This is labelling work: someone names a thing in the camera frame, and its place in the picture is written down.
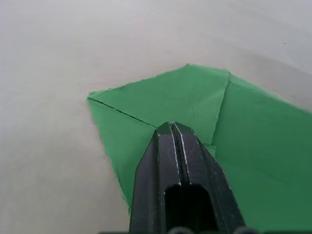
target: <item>green paper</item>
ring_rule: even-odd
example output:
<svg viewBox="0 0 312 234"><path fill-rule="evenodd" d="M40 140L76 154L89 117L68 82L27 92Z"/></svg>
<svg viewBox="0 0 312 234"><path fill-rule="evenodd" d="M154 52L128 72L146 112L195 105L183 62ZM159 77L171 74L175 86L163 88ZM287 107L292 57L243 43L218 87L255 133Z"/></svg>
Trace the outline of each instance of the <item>green paper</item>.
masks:
<svg viewBox="0 0 312 234"><path fill-rule="evenodd" d="M155 128L191 127L225 171L248 226L312 229L312 114L225 70L187 65L88 97L129 207Z"/></svg>

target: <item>white surface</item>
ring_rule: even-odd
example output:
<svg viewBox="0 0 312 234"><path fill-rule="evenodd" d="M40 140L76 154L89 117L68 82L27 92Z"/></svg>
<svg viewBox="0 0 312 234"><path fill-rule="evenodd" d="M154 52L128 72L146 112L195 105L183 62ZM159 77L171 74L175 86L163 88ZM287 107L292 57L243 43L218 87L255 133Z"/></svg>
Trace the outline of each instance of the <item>white surface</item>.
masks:
<svg viewBox="0 0 312 234"><path fill-rule="evenodd" d="M310 0L1 0L0 233L127 230L86 97L186 63L312 109Z"/></svg>

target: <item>table surface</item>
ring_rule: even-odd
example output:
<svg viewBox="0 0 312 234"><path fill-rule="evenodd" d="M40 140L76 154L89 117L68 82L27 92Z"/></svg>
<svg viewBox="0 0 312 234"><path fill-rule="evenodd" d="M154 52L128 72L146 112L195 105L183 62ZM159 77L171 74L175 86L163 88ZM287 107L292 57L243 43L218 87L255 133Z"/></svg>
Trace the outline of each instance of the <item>table surface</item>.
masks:
<svg viewBox="0 0 312 234"><path fill-rule="evenodd" d="M310 0L2 0L0 233L124 231L86 97L194 63L312 110Z"/></svg>

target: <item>gray background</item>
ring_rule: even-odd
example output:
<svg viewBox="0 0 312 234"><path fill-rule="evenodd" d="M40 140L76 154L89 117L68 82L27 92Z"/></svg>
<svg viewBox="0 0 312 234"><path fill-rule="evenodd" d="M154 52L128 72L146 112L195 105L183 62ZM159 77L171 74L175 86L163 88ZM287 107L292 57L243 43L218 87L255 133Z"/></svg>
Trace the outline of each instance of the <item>gray background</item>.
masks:
<svg viewBox="0 0 312 234"><path fill-rule="evenodd" d="M86 97L186 63L312 109L310 0L1 0L0 233L128 228Z"/></svg>

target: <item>folded green paper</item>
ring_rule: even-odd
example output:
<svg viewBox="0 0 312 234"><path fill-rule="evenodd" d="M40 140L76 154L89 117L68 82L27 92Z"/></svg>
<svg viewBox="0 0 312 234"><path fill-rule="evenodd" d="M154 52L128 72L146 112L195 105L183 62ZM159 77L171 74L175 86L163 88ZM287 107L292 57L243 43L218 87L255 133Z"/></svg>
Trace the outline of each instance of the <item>folded green paper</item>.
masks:
<svg viewBox="0 0 312 234"><path fill-rule="evenodd" d="M215 155L247 225L312 229L312 114L225 70L186 65L88 97L129 207L136 167L155 128L191 127Z"/></svg>

